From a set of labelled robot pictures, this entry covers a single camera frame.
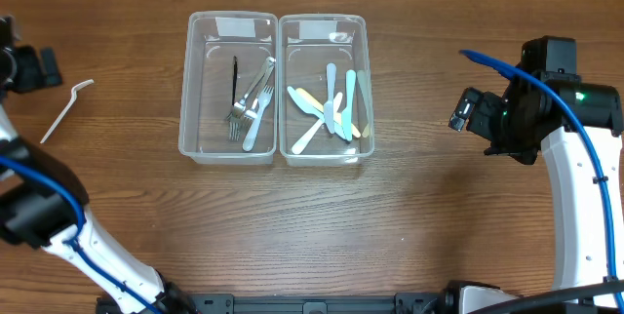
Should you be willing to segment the pale green plastic knife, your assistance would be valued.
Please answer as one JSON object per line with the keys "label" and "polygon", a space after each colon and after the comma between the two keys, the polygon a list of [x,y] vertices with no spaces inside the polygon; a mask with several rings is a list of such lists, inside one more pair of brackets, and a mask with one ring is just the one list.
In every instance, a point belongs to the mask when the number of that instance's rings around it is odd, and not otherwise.
{"label": "pale green plastic knife", "polygon": [[361,137],[369,137],[371,134],[371,91],[369,89],[369,82],[367,81],[367,72],[365,70],[359,70],[357,72],[357,79],[362,94],[362,105],[366,112],[366,125],[361,131]]}

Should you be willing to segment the teal plastic knife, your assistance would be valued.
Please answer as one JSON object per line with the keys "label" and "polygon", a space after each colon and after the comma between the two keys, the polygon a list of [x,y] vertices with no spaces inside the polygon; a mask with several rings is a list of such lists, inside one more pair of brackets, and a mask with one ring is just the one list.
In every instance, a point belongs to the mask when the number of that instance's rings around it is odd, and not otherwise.
{"label": "teal plastic knife", "polygon": [[351,141],[353,139],[352,108],[353,108],[353,99],[354,99],[354,94],[355,94],[356,80],[357,80],[356,71],[353,69],[349,69],[346,72],[346,77],[345,77],[346,104],[345,104],[345,108],[341,112],[342,129],[345,135],[345,139],[347,141]]}

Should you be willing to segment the light blue plastic knife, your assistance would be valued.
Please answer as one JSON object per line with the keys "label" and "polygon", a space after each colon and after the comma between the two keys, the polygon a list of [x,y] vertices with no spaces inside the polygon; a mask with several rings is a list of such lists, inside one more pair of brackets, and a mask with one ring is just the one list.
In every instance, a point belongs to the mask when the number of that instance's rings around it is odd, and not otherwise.
{"label": "light blue plastic knife", "polygon": [[328,131],[331,134],[334,134],[335,128],[334,128],[334,120],[333,120],[333,96],[334,96],[334,85],[335,85],[335,78],[336,78],[336,66],[334,63],[330,62],[327,64],[326,76],[327,76],[327,100],[324,103],[325,124],[328,128]]}

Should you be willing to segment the white plastic knife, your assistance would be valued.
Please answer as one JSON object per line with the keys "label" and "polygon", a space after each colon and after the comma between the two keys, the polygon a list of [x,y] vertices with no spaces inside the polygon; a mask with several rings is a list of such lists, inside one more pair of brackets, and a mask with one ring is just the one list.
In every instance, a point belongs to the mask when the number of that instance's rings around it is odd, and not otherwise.
{"label": "white plastic knife", "polygon": [[291,97],[292,101],[299,107],[299,109],[301,111],[303,111],[306,114],[314,115],[318,119],[323,119],[324,120],[324,124],[325,124],[325,116],[324,116],[324,114],[321,114],[311,104],[309,104],[302,96],[300,96],[296,92],[296,89],[294,89],[291,86],[288,86],[287,87],[287,91],[288,91],[288,94]]}
{"label": "white plastic knife", "polygon": [[292,153],[295,155],[300,154],[306,148],[312,138],[316,135],[316,133],[323,124],[324,120],[318,119],[315,124],[310,129],[308,129],[307,132],[303,134],[301,138],[292,146]]}

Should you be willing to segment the yellow plastic knife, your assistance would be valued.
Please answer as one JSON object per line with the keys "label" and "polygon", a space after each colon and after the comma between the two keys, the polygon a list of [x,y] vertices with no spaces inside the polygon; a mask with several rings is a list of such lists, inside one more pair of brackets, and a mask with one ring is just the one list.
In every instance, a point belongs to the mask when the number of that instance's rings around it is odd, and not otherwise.
{"label": "yellow plastic knife", "polygon": [[[317,111],[319,111],[321,114],[324,114],[323,112],[323,106],[312,96],[310,95],[306,90],[302,89],[302,88],[297,88],[296,92],[302,96],[309,104],[311,104]],[[334,97],[334,103],[335,104],[340,104],[342,101],[342,97],[343,94],[341,92],[338,92],[335,97]],[[342,138],[345,138],[344,135],[344,131],[342,128],[342,117],[340,114],[338,114],[337,112],[334,113],[333,115],[333,119],[334,119],[334,130],[335,133],[337,135],[339,135]],[[356,126],[354,124],[351,125],[351,133],[352,133],[352,137],[356,137],[359,138],[361,136],[360,131],[356,128]]]}

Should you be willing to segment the black plastic utensil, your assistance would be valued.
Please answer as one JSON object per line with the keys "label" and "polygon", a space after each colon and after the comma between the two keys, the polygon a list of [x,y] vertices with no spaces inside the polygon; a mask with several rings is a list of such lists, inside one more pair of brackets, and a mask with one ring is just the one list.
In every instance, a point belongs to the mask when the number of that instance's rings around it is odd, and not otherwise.
{"label": "black plastic utensil", "polygon": [[240,108],[236,101],[236,91],[238,82],[238,58],[233,57],[233,74],[232,74],[232,108],[229,114],[229,139],[237,141],[240,137]]}

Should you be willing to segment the metal fork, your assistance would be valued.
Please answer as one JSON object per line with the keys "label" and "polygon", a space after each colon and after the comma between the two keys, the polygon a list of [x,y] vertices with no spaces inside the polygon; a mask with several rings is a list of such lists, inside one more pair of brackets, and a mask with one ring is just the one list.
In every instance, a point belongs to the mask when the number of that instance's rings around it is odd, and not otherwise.
{"label": "metal fork", "polygon": [[273,57],[268,57],[261,69],[259,70],[259,81],[257,82],[255,88],[257,92],[253,99],[253,104],[250,108],[248,108],[243,116],[243,127],[247,129],[253,120],[256,117],[257,109],[259,107],[259,95],[262,89],[267,85],[268,80],[273,72],[275,66],[275,59]]}
{"label": "metal fork", "polygon": [[268,57],[265,59],[260,70],[257,72],[257,74],[255,75],[254,79],[252,80],[249,87],[242,95],[242,97],[239,100],[233,102],[230,113],[227,116],[227,119],[230,122],[240,122],[243,119],[246,111],[248,110],[247,101],[248,101],[250,94],[258,86],[260,82],[267,80],[269,78],[274,68],[274,63],[275,63],[275,59],[272,57]]}

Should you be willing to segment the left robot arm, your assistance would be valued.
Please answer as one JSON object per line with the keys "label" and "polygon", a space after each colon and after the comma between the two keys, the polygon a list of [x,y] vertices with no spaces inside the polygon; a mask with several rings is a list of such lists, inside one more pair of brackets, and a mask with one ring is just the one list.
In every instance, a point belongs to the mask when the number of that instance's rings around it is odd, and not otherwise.
{"label": "left robot arm", "polygon": [[106,293],[98,313],[195,313],[191,296],[141,262],[97,221],[79,178],[21,137],[1,116],[1,177],[20,182],[1,195],[1,238],[69,262]]}

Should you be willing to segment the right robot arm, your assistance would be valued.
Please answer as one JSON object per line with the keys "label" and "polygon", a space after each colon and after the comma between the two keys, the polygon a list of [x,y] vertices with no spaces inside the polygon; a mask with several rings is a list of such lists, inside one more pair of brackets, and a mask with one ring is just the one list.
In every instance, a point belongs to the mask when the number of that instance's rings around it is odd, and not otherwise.
{"label": "right robot arm", "polygon": [[498,72],[502,95],[469,87],[449,118],[489,143],[486,156],[523,165],[544,159],[553,196],[555,276],[551,291],[519,296],[451,281],[439,313],[620,313],[623,310],[623,105],[608,85],[577,73],[574,39],[545,35],[511,65],[472,50],[463,56]]}

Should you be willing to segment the right clear plastic container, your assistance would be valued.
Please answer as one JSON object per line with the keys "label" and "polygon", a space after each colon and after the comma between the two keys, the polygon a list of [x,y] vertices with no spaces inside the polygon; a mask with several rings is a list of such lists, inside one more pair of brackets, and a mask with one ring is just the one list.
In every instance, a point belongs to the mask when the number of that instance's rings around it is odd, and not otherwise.
{"label": "right clear plastic container", "polygon": [[[324,109],[327,100],[328,63],[336,66],[333,114],[346,104],[345,77],[349,69],[365,70],[370,89],[370,136],[351,141],[331,134],[323,124],[306,148],[298,155],[293,145],[318,118],[299,109],[287,87],[302,88]],[[358,164],[374,152],[373,100],[367,26],[360,16],[342,14],[303,14],[284,16],[278,26],[279,144],[280,152],[291,166],[340,166]],[[343,94],[340,104],[335,95]],[[352,124],[361,132],[366,112],[358,79],[352,108]]]}

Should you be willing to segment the clear plastic container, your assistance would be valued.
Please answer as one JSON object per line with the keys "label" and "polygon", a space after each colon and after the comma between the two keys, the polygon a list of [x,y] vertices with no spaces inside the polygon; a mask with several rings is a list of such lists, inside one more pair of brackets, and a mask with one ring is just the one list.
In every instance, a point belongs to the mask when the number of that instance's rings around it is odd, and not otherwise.
{"label": "clear plastic container", "polygon": [[[302,88],[324,109],[327,100],[328,63],[336,66],[333,114],[346,104],[345,77],[349,69],[365,70],[370,89],[370,136],[351,141],[331,134],[323,124],[306,148],[298,155],[293,145],[318,118],[299,109],[287,87]],[[367,26],[360,16],[342,14],[303,14],[284,16],[278,26],[279,144],[280,152],[291,166],[340,166],[358,164],[374,152],[373,100]],[[335,95],[343,94],[340,104]],[[352,108],[352,124],[361,132],[366,112],[358,79]]]}
{"label": "clear plastic container", "polygon": [[[178,150],[198,164],[269,165],[277,147],[278,19],[261,12],[196,12],[189,18],[183,71]],[[268,57],[275,66],[266,86],[274,89],[253,150],[243,150],[248,130],[229,139],[233,57],[238,58],[236,101]]]}

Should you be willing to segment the left clear plastic container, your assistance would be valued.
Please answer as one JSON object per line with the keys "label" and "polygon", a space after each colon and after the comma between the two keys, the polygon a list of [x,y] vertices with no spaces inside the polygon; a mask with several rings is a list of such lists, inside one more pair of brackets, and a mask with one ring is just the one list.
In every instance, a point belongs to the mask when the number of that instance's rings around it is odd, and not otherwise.
{"label": "left clear plastic container", "polygon": [[[183,71],[178,150],[198,164],[269,165],[277,147],[278,19],[261,12],[196,12],[189,18]],[[233,57],[238,58],[236,101],[268,57],[275,66],[266,86],[274,89],[253,150],[243,150],[248,130],[229,139]]]}

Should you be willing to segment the white plastic knife in container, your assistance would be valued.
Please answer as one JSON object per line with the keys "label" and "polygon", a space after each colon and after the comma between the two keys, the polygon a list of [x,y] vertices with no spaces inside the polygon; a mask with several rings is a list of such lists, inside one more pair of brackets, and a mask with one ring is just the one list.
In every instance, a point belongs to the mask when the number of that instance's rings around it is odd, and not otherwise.
{"label": "white plastic knife in container", "polygon": [[303,134],[301,138],[292,146],[292,153],[295,155],[300,154],[306,148],[312,138],[316,135],[316,133],[323,124],[324,120],[318,119],[315,124],[310,129],[308,129],[307,132]]}

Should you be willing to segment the curved white plastic fork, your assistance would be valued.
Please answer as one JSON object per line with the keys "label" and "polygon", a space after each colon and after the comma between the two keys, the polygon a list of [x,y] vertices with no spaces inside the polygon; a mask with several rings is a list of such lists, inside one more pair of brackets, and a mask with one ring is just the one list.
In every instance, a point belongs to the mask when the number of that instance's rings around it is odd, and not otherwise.
{"label": "curved white plastic fork", "polygon": [[48,131],[44,134],[44,136],[41,138],[40,140],[40,144],[45,143],[48,138],[53,134],[53,132],[55,131],[55,129],[58,127],[58,125],[60,124],[60,122],[62,121],[62,119],[65,117],[65,115],[68,113],[68,111],[71,109],[72,105],[75,103],[75,101],[78,99],[78,92],[88,86],[91,86],[95,83],[94,79],[89,79],[86,81],[83,81],[81,83],[78,83],[77,85],[74,85],[71,90],[70,90],[70,98],[69,101],[67,103],[67,105],[64,107],[64,109],[60,112],[60,114],[58,115],[58,117],[55,119],[55,121],[53,122],[53,124],[50,126],[50,128],[48,129]]}

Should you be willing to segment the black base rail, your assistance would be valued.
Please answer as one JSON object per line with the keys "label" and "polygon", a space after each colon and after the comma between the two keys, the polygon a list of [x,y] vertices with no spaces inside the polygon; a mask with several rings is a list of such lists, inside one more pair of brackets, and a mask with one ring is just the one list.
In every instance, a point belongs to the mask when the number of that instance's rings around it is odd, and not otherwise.
{"label": "black base rail", "polygon": [[188,294],[169,283],[155,307],[162,313],[201,314],[436,314],[455,313],[457,298],[448,291],[347,296]]}

